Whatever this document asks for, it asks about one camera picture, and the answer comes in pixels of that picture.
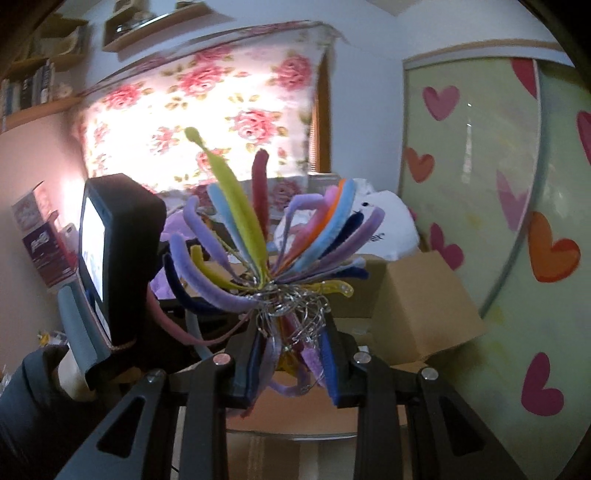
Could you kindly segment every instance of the pink wall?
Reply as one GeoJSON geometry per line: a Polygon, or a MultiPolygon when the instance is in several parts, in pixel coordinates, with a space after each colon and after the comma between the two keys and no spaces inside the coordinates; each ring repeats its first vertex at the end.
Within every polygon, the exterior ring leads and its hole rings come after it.
{"type": "Polygon", "coordinates": [[[37,332],[60,325],[47,289],[21,242],[10,207],[44,180],[63,224],[79,223],[84,166],[66,114],[41,118],[0,135],[0,369],[12,372],[34,350],[37,332]]]}

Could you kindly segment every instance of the tissue box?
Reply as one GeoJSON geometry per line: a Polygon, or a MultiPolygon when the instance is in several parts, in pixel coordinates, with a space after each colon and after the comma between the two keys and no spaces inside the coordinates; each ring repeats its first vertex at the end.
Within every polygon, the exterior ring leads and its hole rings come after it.
{"type": "Polygon", "coordinates": [[[64,243],[54,224],[57,212],[22,242],[47,287],[53,287],[76,272],[76,253],[64,243]]]}
{"type": "Polygon", "coordinates": [[[48,221],[53,211],[43,182],[38,183],[12,205],[12,214],[21,232],[25,235],[48,221]]]}

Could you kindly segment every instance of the heart decal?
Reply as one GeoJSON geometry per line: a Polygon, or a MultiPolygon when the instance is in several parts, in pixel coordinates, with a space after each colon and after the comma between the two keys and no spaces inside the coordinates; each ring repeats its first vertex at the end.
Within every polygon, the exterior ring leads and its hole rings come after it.
{"type": "Polygon", "coordinates": [[[553,283],[563,280],[579,266],[579,246],[570,238],[552,243],[552,228],[543,213],[533,213],[527,240],[531,269],[537,281],[553,283]]]}
{"type": "Polygon", "coordinates": [[[417,183],[427,180],[435,168],[433,155],[425,154],[419,157],[414,148],[407,147],[404,149],[404,159],[407,162],[410,174],[417,183]]]}
{"type": "Polygon", "coordinates": [[[521,404],[530,413],[540,417],[551,417],[564,407],[564,395],[557,388],[545,388],[550,377],[550,359],[545,353],[538,353],[525,374],[521,404]]]}
{"type": "Polygon", "coordinates": [[[533,98],[538,98],[535,84],[535,67],[532,59],[511,59],[511,67],[517,78],[533,98]]]}
{"type": "Polygon", "coordinates": [[[436,223],[431,225],[431,250],[438,251],[452,270],[457,270],[464,263],[462,249],[456,244],[446,246],[443,230],[436,223]]]}
{"type": "Polygon", "coordinates": [[[577,115],[577,128],[579,129],[579,138],[583,144],[587,160],[591,164],[591,113],[579,112],[577,115]]]}
{"type": "Polygon", "coordinates": [[[519,226],[525,215],[529,191],[526,190],[516,197],[506,177],[497,170],[496,192],[499,195],[499,201],[503,209],[503,214],[505,215],[505,220],[507,220],[507,226],[512,232],[516,232],[519,230],[519,226]]]}
{"type": "Polygon", "coordinates": [[[423,100],[431,116],[440,122],[453,112],[460,100],[460,90],[452,85],[437,93],[435,88],[426,87],[423,89],[423,100]]]}

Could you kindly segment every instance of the cardboard box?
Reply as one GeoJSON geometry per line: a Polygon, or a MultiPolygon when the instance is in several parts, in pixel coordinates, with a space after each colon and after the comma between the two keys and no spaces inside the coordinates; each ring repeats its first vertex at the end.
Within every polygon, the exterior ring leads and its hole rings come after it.
{"type": "Polygon", "coordinates": [[[53,211],[43,182],[38,183],[12,205],[12,214],[24,235],[48,221],[53,211]]]}
{"type": "Polygon", "coordinates": [[[354,295],[329,296],[335,323],[390,365],[424,361],[485,333],[458,277],[438,252],[396,262],[368,256],[354,295]]]}
{"type": "MultiPolygon", "coordinates": [[[[329,296],[331,309],[339,330],[390,365],[418,372],[429,356],[485,333],[476,306],[438,252],[396,262],[366,259],[369,279],[350,281],[355,288],[350,299],[329,296]]],[[[274,378],[293,381],[283,372],[274,378]]],[[[227,425],[234,431],[330,439],[355,435],[357,412],[333,407],[321,387],[300,398],[282,398],[268,388],[249,418],[229,419],[227,425]]]]}

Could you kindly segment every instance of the purple box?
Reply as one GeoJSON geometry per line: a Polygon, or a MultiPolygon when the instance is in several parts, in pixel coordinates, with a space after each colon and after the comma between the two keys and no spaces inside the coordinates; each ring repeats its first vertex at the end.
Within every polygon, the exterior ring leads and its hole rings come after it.
{"type": "Polygon", "coordinates": [[[56,230],[56,217],[57,213],[22,239],[47,287],[58,284],[76,272],[76,253],[68,250],[56,230]]]}

